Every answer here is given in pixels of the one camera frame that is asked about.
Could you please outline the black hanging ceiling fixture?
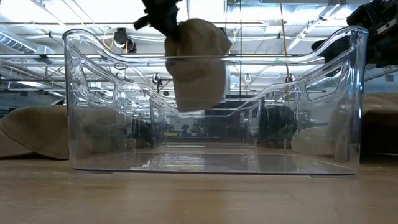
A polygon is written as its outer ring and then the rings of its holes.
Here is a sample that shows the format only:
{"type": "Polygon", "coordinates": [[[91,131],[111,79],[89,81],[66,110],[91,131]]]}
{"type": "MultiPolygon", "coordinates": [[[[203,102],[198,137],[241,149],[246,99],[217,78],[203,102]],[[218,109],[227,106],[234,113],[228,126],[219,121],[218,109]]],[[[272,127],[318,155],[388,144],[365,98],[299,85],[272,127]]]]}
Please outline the black hanging ceiling fixture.
{"type": "Polygon", "coordinates": [[[116,47],[122,49],[127,54],[135,54],[137,52],[136,43],[129,38],[127,29],[120,27],[116,29],[113,35],[113,42],[116,47]]]}

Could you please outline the beige baseball cap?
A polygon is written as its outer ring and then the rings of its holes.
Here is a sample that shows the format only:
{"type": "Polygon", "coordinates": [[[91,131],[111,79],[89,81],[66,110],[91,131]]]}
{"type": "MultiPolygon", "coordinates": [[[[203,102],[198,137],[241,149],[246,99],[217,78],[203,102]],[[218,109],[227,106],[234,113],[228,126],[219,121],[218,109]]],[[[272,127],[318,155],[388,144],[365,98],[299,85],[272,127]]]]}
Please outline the beige baseball cap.
{"type": "Polygon", "coordinates": [[[179,112],[206,110],[223,98],[226,64],[220,59],[232,46],[227,35],[213,23],[189,19],[178,25],[180,40],[164,42],[165,67],[173,77],[179,112]]]}
{"type": "Polygon", "coordinates": [[[12,110],[0,119],[0,158],[40,154],[69,159],[69,134],[87,151],[132,147],[132,119],[107,108],[75,108],[65,105],[30,106],[12,110]]]}
{"type": "Polygon", "coordinates": [[[357,104],[342,99],[331,113],[329,122],[297,130],[292,137],[292,150],[308,156],[332,156],[338,162],[348,162],[351,125],[356,124],[357,104]]]}

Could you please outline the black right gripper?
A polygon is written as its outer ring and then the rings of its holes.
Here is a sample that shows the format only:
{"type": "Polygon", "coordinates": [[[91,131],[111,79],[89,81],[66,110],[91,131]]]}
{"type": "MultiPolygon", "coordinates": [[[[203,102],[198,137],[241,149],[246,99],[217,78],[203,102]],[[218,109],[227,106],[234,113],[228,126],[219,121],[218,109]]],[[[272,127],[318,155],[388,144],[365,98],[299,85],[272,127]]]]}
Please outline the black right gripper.
{"type": "MultiPolygon", "coordinates": [[[[350,47],[350,37],[344,36],[329,45],[320,56],[325,62],[333,60],[350,47]]],[[[376,67],[398,65],[398,23],[390,21],[370,33],[368,39],[368,64],[376,67]]]]}

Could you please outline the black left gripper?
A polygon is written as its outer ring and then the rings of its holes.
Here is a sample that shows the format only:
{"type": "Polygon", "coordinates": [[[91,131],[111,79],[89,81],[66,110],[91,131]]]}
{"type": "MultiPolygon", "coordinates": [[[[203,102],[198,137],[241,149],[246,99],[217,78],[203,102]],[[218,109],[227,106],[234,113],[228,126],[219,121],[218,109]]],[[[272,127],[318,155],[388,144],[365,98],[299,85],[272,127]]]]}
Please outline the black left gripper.
{"type": "Polygon", "coordinates": [[[135,30],[151,26],[172,40],[180,40],[177,3],[181,0],[142,0],[145,16],[133,23],[135,30]]]}

